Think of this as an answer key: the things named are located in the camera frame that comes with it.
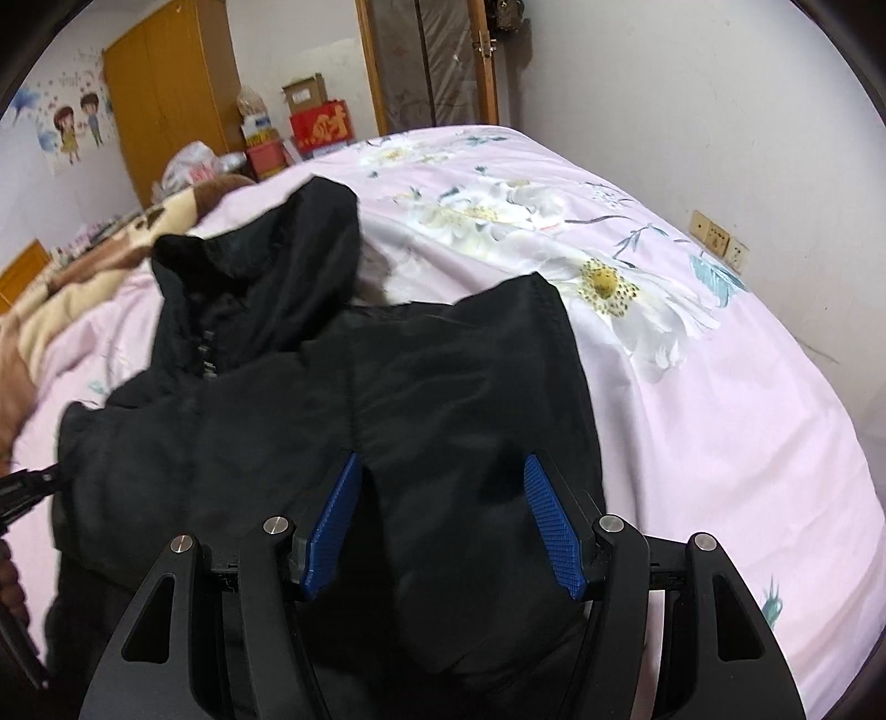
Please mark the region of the person's left hand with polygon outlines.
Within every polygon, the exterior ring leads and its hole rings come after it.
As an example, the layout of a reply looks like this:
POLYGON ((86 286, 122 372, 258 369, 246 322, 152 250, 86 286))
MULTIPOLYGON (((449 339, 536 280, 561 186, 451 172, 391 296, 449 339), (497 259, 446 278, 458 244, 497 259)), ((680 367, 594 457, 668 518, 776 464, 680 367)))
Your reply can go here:
POLYGON ((0 540, 0 601, 13 618, 29 627, 27 597, 19 582, 18 568, 13 563, 11 548, 4 540, 0 540))

